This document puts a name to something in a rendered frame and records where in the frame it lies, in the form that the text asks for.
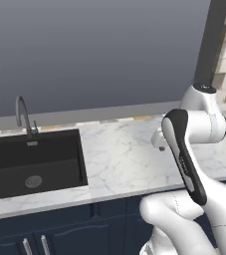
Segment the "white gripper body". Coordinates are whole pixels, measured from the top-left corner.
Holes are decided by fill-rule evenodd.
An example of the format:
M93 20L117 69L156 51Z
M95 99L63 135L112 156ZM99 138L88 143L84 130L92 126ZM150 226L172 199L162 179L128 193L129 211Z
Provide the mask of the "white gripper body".
M158 148L158 149L160 146L167 147L167 142L163 136L163 132L160 127L152 135L151 143L155 148Z

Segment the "navy cupboard door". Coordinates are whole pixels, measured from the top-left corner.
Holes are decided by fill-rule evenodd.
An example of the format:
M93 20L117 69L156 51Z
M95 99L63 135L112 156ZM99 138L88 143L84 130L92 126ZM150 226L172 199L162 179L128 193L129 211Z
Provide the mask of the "navy cupboard door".
M51 255L122 255L125 217L117 216L36 231L41 255L41 235L47 238Z
M148 241L152 232L152 226L140 216L141 199L142 195L139 195L126 200L123 255L139 255L140 249Z
M32 234L21 234L0 237L0 255L27 255L23 246L24 238L28 238L33 255L39 255Z

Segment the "grey framed window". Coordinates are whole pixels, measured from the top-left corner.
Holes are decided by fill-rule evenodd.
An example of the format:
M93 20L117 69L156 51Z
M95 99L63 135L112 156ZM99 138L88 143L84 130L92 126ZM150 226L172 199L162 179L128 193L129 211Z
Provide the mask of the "grey framed window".
M0 129L155 114L208 83L226 0L0 0Z

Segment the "black kitchen sink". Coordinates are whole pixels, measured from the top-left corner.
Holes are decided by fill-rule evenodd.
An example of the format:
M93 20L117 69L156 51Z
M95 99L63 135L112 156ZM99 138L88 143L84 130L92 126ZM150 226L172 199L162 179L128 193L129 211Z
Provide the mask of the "black kitchen sink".
M77 129L0 137L0 199L87 184Z

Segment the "navy cupboard front panel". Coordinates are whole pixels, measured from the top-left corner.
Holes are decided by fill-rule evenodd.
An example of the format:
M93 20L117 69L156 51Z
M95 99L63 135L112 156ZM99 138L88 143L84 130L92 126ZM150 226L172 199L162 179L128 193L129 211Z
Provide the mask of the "navy cupboard front panel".
M125 215L126 202L115 199L0 219L0 236Z

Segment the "grey curved tap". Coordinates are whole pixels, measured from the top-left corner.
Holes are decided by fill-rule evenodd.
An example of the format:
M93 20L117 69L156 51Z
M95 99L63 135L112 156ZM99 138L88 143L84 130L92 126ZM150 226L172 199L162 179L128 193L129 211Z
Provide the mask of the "grey curved tap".
M28 137L32 137L34 134L37 134L39 132L39 130L37 128L37 124L34 124L34 127L31 127L31 125L30 125L28 111L27 111L26 104L25 104L25 101L22 96L18 96L16 98L15 114L16 114L16 123L17 123L18 127L20 127L22 125L21 118L24 118L25 128L26 128Z

